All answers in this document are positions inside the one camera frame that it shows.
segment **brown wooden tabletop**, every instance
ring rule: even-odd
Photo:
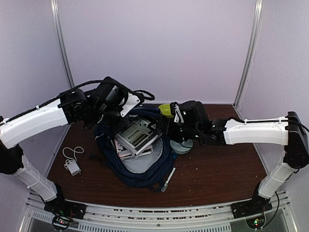
[[[210,120],[237,117],[231,105],[205,105]],[[224,203],[250,198],[257,183],[265,176],[264,167],[252,144],[217,147],[205,145],[179,155],[176,172],[164,193],[146,188],[129,188],[116,178],[103,162],[89,160],[101,154],[93,130],[83,131],[83,123],[71,126],[48,178],[63,188],[66,199],[85,203],[128,207],[177,207]],[[81,175],[65,170],[64,147],[81,146],[77,154]]]

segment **white charger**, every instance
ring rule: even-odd
[[[65,154],[64,154],[64,150],[65,149],[69,149],[71,150],[73,153],[74,153],[74,158],[72,157],[67,157]],[[76,175],[78,173],[81,173],[81,169],[80,167],[78,166],[77,164],[77,158],[76,158],[76,153],[84,153],[84,149],[81,147],[81,146],[77,146],[73,149],[69,148],[69,147],[65,147],[63,150],[62,150],[62,154],[65,158],[67,158],[65,164],[64,164],[64,167],[66,170],[69,170],[69,172],[71,173],[71,175]]]

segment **backpack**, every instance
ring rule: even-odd
[[[162,148],[159,158],[145,172],[134,173],[129,171],[120,160],[112,144],[111,137],[108,135],[111,135],[108,126],[98,125],[94,130],[98,147],[106,157],[107,164],[114,174],[129,187],[149,188],[160,192],[164,185],[163,178],[172,170],[174,161],[177,158],[177,154],[170,147],[170,139],[166,135],[162,135],[160,137]],[[155,183],[159,184],[158,188],[152,187]]]

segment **vertical metal post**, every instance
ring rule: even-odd
[[[246,58],[245,66],[242,72],[239,88],[238,88],[237,95],[236,95],[235,102],[234,102],[234,106],[236,109],[239,108],[239,104],[244,94],[245,86],[247,84],[248,77],[250,74],[251,62],[252,62],[254,50],[256,47],[256,43],[257,43],[258,32],[259,32],[260,25],[261,25],[262,9],[263,9],[263,0],[256,0],[250,43],[249,43],[248,52],[247,52],[247,58]]]
[[[63,39],[63,34],[62,34],[61,22],[60,22],[60,15],[59,15],[59,10],[58,10],[58,0],[51,0],[51,5],[52,5],[53,18],[54,18],[54,22],[55,22],[55,26],[56,26],[56,30],[58,34],[58,41],[59,41],[64,69],[66,72],[69,86],[73,88],[75,84],[72,78],[72,73],[71,73],[70,66],[69,66],[69,60],[68,60],[66,48],[64,45],[64,39]]]

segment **marker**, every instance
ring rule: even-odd
[[[165,190],[167,189],[168,185],[169,185],[169,181],[170,179],[172,178],[172,176],[174,175],[174,172],[175,172],[176,168],[173,167],[173,170],[172,172],[169,174],[169,177],[167,179],[167,181],[164,183],[164,186],[161,188],[161,192],[165,192]]]

